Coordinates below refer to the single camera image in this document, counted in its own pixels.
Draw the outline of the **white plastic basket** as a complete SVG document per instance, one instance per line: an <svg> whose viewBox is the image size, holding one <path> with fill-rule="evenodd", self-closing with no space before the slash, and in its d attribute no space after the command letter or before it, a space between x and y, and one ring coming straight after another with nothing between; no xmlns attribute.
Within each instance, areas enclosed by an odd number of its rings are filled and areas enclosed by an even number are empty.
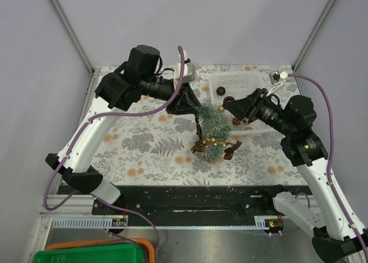
<svg viewBox="0 0 368 263"><path fill-rule="evenodd" d="M218 87L224 87L226 93L223 96L216 94ZM256 88L270 88L271 81L256 72L219 72L212 74L209 78L210 99L216 105L221 105L226 96L235 99L242 99L255 91ZM233 115L225 111L231 136L247 136L268 133L273 129L261 121L254 121L250 124L242 122L238 126L232 124Z"/></svg>

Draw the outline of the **small green christmas tree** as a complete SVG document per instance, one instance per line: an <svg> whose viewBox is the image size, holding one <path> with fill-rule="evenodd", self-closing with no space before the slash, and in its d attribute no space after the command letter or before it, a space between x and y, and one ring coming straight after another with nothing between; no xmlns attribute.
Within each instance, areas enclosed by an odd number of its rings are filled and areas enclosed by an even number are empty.
<svg viewBox="0 0 368 263"><path fill-rule="evenodd" d="M221 106L204 100L199 107L196 135L192 152L206 162L224 157L229 146L230 127Z"/></svg>

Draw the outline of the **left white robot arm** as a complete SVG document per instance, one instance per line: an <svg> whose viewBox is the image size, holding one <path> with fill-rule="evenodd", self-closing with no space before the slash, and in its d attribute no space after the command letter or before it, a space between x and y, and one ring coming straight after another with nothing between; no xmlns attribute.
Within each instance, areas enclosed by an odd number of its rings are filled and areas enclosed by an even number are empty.
<svg viewBox="0 0 368 263"><path fill-rule="evenodd" d="M195 66L181 46L173 78L162 74L160 52L148 45L131 49L128 60L106 74L94 91L90 108L72 139L45 161L55 174L81 194L105 202L112 214L125 207L121 191L105 179L91 161L103 139L120 117L144 117L166 110L171 115L194 116L199 120L200 102L190 87Z"/></svg>

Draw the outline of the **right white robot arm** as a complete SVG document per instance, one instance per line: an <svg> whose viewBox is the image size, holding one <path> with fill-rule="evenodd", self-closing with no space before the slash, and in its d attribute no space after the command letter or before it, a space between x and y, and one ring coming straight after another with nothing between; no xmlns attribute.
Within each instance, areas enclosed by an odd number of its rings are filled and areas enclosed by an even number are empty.
<svg viewBox="0 0 368 263"><path fill-rule="evenodd" d="M367 227L354 214L328 166L332 154L312 130L317 114L311 99L295 95L281 107L267 90L258 88L243 99L224 98L223 108L240 121L259 120L284 136L282 151L307 182L321 213L316 214L280 185L266 191L263 211L290 218L311 238L323 262L366 252Z"/></svg>

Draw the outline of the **small pine cone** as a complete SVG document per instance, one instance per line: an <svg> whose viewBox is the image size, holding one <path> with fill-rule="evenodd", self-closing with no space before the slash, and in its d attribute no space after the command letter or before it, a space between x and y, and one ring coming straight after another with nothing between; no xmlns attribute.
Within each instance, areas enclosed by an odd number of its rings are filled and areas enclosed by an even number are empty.
<svg viewBox="0 0 368 263"><path fill-rule="evenodd" d="M234 118L232 119L232 124L233 124L234 126L238 126L238 125L240 125L240 124L241 124L241 121L240 121L239 119L237 119L236 117L234 117Z"/></svg>

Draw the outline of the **small gold bauble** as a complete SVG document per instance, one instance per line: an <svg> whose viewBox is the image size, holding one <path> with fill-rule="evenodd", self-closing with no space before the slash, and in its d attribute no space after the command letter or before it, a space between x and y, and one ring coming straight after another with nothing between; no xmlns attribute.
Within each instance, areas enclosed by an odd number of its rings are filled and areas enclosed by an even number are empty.
<svg viewBox="0 0 368 263"><path fill-rule="evenodd" d="M221 112L221 113L223 113L223 112L225 111L225 108L223 108L222 106L219 106L217 109L218 109L218 111L219 111L219 112Z"/></svg>

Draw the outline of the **brown shiny bauble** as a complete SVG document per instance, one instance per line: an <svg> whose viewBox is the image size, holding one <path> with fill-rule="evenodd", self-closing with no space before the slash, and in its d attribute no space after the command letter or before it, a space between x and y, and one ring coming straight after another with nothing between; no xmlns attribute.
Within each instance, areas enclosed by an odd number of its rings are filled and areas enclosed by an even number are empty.
<svg viewBox="0 0 368 263"><path fill-rule="evenodd" d="M218 87L216 89L216 94L218 96L223 96L223 95L225 95L225 93L226 93L226 89L224 87Z"/></svg>

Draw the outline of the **floral patterned table mat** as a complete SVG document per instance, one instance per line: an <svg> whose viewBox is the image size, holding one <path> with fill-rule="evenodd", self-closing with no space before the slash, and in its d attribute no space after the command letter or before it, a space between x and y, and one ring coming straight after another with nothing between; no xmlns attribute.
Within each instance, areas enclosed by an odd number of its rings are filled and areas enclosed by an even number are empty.
<svg viewBox="0 0 368 263"><path fill-rule="evenodd" d="M115 185L304 185L281 149L282 135L262 124L241 127L241 147L232 159L207 163L191 152L192 115L165 111L119 118L91 165Z"/></svg>

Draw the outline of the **orange plastic bin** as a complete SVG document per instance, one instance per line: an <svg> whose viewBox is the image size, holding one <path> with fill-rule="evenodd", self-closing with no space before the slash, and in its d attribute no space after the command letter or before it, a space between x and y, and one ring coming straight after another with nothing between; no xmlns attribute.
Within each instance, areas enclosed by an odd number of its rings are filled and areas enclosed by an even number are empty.
<svg viewBox="0 0 368 263"><path fill-rule="evenodd" d="M133 238L133 239L99 239L99 240L88 240L88 241L74 241L74 242L63 242L48 245L44 250L60 250L60 249L71 249L76 247L85 246L106 246L106 245L117 245L123 243L136 243L142 249L144 254L147 256L148 262L154 263L155 259L155 248L153 244L144 238Z"/></svg>

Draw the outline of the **green plastic bin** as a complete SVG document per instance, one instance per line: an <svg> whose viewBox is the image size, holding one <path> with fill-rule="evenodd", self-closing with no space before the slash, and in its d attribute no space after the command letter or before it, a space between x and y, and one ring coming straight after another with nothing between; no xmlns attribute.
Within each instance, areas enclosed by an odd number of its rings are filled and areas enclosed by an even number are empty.
<svg viewBox="0 0 368 263"><path fill-rule="evenodd" d="M133 244L78 247L72 249L44 250L37 252L34 263L44 262L147 262L141 249Z"/></svg>

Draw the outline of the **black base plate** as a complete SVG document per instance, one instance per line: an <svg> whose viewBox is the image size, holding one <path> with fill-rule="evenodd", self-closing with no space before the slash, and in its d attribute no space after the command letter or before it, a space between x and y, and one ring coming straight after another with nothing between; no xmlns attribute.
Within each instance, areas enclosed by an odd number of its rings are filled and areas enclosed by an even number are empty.
<svg viewBox="0 0 368 263"><path fill-rule="evenodd" d="M271 197L297 186L120 186L116 206L126 208L129 227L239 227L255 216L276 215Z"/></svg>

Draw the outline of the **aluminium frame rail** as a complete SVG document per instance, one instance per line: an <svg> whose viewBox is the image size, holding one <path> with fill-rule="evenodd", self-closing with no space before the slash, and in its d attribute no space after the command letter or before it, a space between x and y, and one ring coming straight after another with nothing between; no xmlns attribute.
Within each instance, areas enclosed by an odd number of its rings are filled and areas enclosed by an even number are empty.
<svg viewBox="0 0 368 263"><path fill-rule="evenodd" d="M54 211L47 211L41 208L39 215L41 216L70 216L83 217L91 216L94 199L89 195L73 195L62 206Z"/></svg>

